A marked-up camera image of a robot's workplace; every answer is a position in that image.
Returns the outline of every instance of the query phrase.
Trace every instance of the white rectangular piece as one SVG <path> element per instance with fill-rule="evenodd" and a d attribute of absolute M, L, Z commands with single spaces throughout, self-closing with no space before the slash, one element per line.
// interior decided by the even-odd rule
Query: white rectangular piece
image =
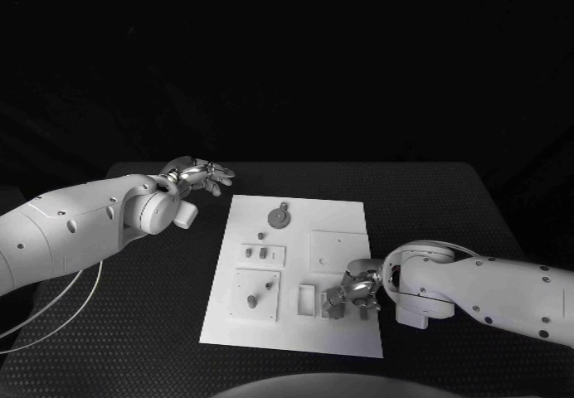
<path fill-rule="evenodd" d="M 282 201 L 288 205 L 289 224 L 276 230 L 269 226 L 268 214 L 279 207 Z M 341 319 L 324 320 L 320 317 L 317 294 L 340 285 L 343 273 L 315 274 L 311 272 L 310 231 L 341 231 L 363 235 L 366 238 L 367 228 L 361 203 L 233 195 L 198 342 L 382 358 L 379 321 L 374 314 L 370 314 L 367 321 L 360 321 L 359 308 L 348 303 Z M 263 239 L 258 241 L 259 232 Z M 284 267 L 256 266 L 255 262 L 248 265 L 237 263 L 240 245 L 245 243 L 256 243 L 268 248 L 282 247 L 285 249 Z M 356 256 L 354 259 L 370 258 L 367 245 L 361 248 L 363 250 L 356 250 L 350 246 L 347 249 Z M 250 255 L 258 258 L 255 250 Z M 232 283 L 237 269 L 276 273 L 276 276 L 279 271 L 281 286 L 276 292 L 275 322 L 229 316 L 235 313 L 229 311 L 229 306 L 235 306 L 235 302 L 239 311 L 258 309 L 259 304 L 262 305 L 259 300 L 255 308 L 248 308 L 245 292 L 237 294 L 236 300 L 232 297 L 235 294 Z M 299 284 L 314 286 L 314 318 L 297 315 Z"/>
<path fill-rule="evenodd" d="M 265 258 L 259 256 L 260 249 L 265 249 Z M 237 260 L 239 265 L 246 267 L 284 267 L 284 247 L 281 246 L 263 246 L 263 245 L 240 245 Z"/>
<path fill-rule="evenodd" d="M 308 284 L 298 285 L 297 315 L 314 318 L 314 286 Z"/>
<path fill-rule="evenodd" d="M 366 234 L 311 231 L 311 272 L 343 275 L 347 264 L 370 258 Z"/>
<path fill-rule="evenodd" d="M 275 322 L 276 297 L 281 274 L 272 271 L 236 269 L 229 296 L 229 317 Z M 255 298 L 255 307 L 248 306 L 248 296 Z"/>
<path fill-rule="evenodd" d="M 328 312 L 322 309 L 325 303 L 325 292 L 318 293 L 318 318 L 328 319 Z"/>

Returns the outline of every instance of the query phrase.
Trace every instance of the gray fabric surface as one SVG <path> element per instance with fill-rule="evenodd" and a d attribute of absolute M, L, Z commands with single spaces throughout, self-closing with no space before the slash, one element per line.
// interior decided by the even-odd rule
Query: gray fabric surface
<path fill-rule="evenodd" d="M 422 383 L 465 396 L 574 396 L 574 350 L 455 316 L 426 330 L 395 322 L 380 295 L 385 358 L 198 344 L 233 194 L 361 201 L 373 258 L 410 240 L 444 240 L 526 260 L 472 168 L 464 163 L 226 163 L 236 173 L 216 198 L 193 192 L 191 228 L 132 242 L 103 262 L 100 287 L 69 326 L 10 354 L 0 396 L 206 397 L 272 376 L 351 372 Z M 108 176 L 154 174 L 164 163 L 118 163 Z M 93 283 L 20 333 L 23 345 L 64 322 Z M 72 276 L 41 283 L 38 305 Z"/>

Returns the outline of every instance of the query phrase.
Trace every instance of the dark table surface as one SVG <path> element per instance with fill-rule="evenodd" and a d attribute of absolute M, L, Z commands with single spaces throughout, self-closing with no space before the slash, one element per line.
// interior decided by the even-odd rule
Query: dark table surface
<path fill-rule="evenodd" d="M 272 376 L 351 372 L 415 381 L 465 396 L 574 396 L 574 350 L 455 316 L 426 330 L 395 322 L 380 296 L 385 358 L 198 344 L 233 194 L 361 201 L 373 258 L 410 240 L 442 240 L 483 255 L 527 260 L 477 173 L 465 163 L 235 163 L 223 195 L 193 192 L 188 230 L 170 226 L 103 261 L 80 316 L 38 345 L 8 355 L 0 396 L 207 397 Z M 108 177 L 157 174 L 164 163 L 118 163 Z M 87 295 L 92 267 L 67 296 L 20 333 L 48 333 Z M 72 275 L 40 284 L 37 308 Z"/>

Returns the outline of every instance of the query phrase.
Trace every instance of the black background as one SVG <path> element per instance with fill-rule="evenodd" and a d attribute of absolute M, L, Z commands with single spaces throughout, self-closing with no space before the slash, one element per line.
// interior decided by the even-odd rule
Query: black background
<path fill-rule="evenodd" d="M 155 6 L 142 17 L 139 8 L 5 2 L 0 185 L 28 199 L 103 178 L 118 161 L 183 155 L 464 161 L 529 258 L 568 268 L 566 10 L 324 7 Z M 31 291 L 10 298 L 18 317 Z"/>

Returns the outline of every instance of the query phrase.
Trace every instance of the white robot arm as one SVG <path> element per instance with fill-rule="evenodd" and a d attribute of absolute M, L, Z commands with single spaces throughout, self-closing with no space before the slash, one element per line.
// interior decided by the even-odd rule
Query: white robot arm
<path fill-rule="evenodd" d="M 214 196 L 214 181 L 235 174 L 220 165 L 181 157 L 155 176 L 87 182 L 37 196 L 0 217 L 0 296 L 20 286 L 90 267 L 173 222 L 188 228 L 197 214 L 181 199 L 191 189 Z"/>
<path fill-rule="evenodd" d="M 353 261 L 340 287 L 327 291 L 325 310 L 338 313 L 347 300 L 363 309 L 359 300 L 372 300 L 382 285 L 397 323 L 425 329 L 428 318 L 451 317 L 457 304 L 485 325 L 574 347 L 574 272 L 470 251 L 454 261 L 448 245 L 415 241 L 385 260 Z"/>

